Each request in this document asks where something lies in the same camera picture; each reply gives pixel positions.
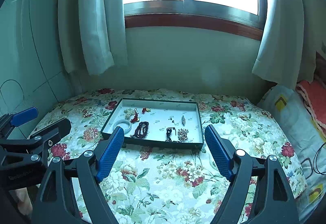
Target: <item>window frame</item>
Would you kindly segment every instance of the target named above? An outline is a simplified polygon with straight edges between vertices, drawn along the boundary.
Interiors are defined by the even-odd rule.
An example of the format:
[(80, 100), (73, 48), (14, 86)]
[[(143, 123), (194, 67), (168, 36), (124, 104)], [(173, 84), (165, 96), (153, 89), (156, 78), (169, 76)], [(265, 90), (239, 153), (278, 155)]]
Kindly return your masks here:
[(258, 15), (221, 4), (196, 0), (153, 0), (124, 4), (125, 17), (158, 13), (219, 18), (263, 30), (267, 14), (267, 0), (258, 0)]

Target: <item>blue gripper pad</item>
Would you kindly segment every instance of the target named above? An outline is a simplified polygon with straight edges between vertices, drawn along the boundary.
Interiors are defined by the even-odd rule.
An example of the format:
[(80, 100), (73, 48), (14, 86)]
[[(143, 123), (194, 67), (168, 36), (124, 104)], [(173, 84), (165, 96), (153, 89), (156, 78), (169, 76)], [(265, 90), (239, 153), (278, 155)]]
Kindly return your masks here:
[(15, 114), (12, 117), (10, 124), (12, 126), (18, 127), (35, 119), (38, 115), (39, 115), (39, 111), (37, 110), (37, 108), (31, 107), (29, 109), (23, 110)]
[(118, 156), (119, 150), (123, 144), (124, 132), (121, 127), (117, 127), (110, 136), (111, 142), (108, 144), (106, 150), (103, 152), (98, 162), (98, 172), (96, 180), (100, 183), (104, 178), (109, 176), (113, 163)]
[(224, 176), (228, 181), (232, 181), (235, 176), (232, 171), (232, 160), (223, 147), (219, 136), (216, 136), (216, 134), (218, 135), (212, 125), (207, 126), (205, 128), (206, 144), (213, 156), (220, 174)]

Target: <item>jewelry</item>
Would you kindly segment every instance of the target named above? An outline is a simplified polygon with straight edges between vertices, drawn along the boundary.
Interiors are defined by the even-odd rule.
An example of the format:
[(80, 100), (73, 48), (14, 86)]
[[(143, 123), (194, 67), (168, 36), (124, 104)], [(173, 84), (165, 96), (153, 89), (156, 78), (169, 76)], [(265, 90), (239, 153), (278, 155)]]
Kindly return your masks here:
[(135, 134), (130, 135), (131, 138), (143, 139), (148, 133), (148, 122), (140, 122), (135, 130)]
[(131, 130), (131, 123), (128, 120), (120, 119), (120, 120), (115, 122), (113, 127), (116, 128), (118, 126), (118, 124), (121, 124), (121, 123), (124, 123), (124, 124), (128, 125), (128, 128), (123, 130), (124, 134), (127, 134)]
[(183, 128), (179, 129), (178, 130), (178, 139), (180, 141), (188, 140), (188, 137), (187, 137), (188, 132), (189, 132), (188, 129), (183, 129)]
[(170, 116), (169, 120), (171, 120), (171, 121), (172, 121), (172, 123), (174, 123), (174, 120), (172, 120), (172, 116)]
[(139, 117), (138, 117), (138, 113), (137, 113), (137, 108), (135, 108), (135, 116), (134, 116), (134, 118), (132, 118), (131, 120), (130, 120), (130, 123), (134, 123), (134, 122), (139, 122)]
[(172, 129), (174, 130), (174, 132), (175, 132), (175, 135), (177, 135), (177, 130), (175, 129), (175, 127), (168, 127), (167, 129), (166, 129), (166, 140), (165, 141), (168, 141), (168, 142), (179, 142), (179, 143), (181, 143), (180, 141), (172, 141), (172, 139), (171, 139), (171, 137), (170, 137), (170, 135), (171, 135), (171, 133), (172, 133)]
[(183, 115), (181, 117), (181, 123), (182, 123), (182, 125), (185, 125), (185, 117)]
[(124, 110), (123, 112), (126, 114), (126, 115), (124, 116), (124, 118), (125, 118), (126, 120), (129, 120), (130, 116), (132, 116), (132, 115), (135, 113), (135, 111), (134, 111), (133, 109), (131, 109), (131, 108), (126, 109), (126, 110)]
[(141, 111), (141, 113), (142, 113), (142, 114), (144, 114), (145, 112), (148, 112), (148, 113), (149, 113), (150, 111), (151, 111), (150, 108), (146, 108), (146, 107), (145, 107), (145, 108), (143, 108), (143, 110)]

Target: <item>wall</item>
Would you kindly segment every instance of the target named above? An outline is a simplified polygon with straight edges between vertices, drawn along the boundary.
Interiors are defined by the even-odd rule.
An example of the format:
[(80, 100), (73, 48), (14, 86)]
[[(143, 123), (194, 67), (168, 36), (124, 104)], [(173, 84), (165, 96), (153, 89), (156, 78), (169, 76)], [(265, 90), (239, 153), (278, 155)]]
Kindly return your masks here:
[(5, 0), (0, 9), (0, 116), (35, 106), (37, 119), (15, 128), (27, 137), (55, 103), (72, 96), (60, 57), (57, 0)]
[(224, 32), (181, 27), (126, 30), (128, 66), (101, 76), (84, 73), (85, 90), (171, 89), (241, 95), (258, 102), (267, 82), (251, 74), (260, 42)]

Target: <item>white bangle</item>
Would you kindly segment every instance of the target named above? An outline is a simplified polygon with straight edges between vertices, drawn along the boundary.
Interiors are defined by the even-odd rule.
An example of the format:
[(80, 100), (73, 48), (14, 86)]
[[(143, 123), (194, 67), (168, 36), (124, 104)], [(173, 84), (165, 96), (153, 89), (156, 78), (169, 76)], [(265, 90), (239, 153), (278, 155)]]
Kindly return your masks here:
[(126, 135), (131, 130), (131, 123), (130, 123), (130, 121), (128, 121), (126, 119), (120, 119), (120, 120), (116, 121), (113, 125), (113, 130), (118, 126), (118, 124), (121, 124), (121, 123), (129, 125), (129, 127), (127, 129), (123, 130), (124, 134)]

